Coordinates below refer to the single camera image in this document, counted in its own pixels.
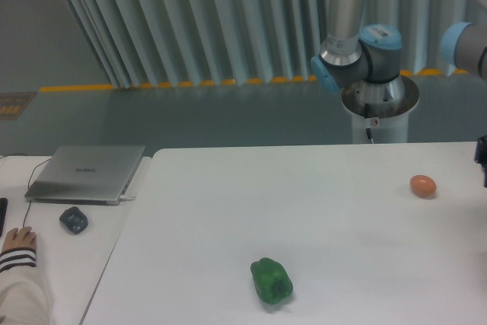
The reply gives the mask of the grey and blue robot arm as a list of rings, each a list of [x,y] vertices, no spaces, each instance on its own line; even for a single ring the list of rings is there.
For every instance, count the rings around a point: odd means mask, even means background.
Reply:
[[[477,0],[486,9],[486,0]],[[401,33],[388,24],[360,27],[364,0],[330,0],[326,38],[310,61],[323,89],[340,91],[353,143],[406,143],[419,88],[399,74]],[[486,25],[460,22],[441,39],[444,60],[486,81]]]

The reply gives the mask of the person's hand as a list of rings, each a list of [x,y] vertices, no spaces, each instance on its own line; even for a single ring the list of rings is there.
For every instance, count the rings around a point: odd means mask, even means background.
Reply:
[[[1,253],[13,250],[37,250],[37,234],[32,227],[13,228],[6,234]]]

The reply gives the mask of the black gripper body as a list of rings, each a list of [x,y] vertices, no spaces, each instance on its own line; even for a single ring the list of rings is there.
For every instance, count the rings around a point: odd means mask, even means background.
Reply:
[[[487,187],[487,135],[478,138],[474,161],[480,165],[484,173],[484,187]]]

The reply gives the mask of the white striped sleeve forearm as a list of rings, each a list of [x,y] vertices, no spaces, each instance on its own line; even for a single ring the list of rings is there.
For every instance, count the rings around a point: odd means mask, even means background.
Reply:
[[[1,254],[1,324],[49,324],[49,301],[35,249]]]

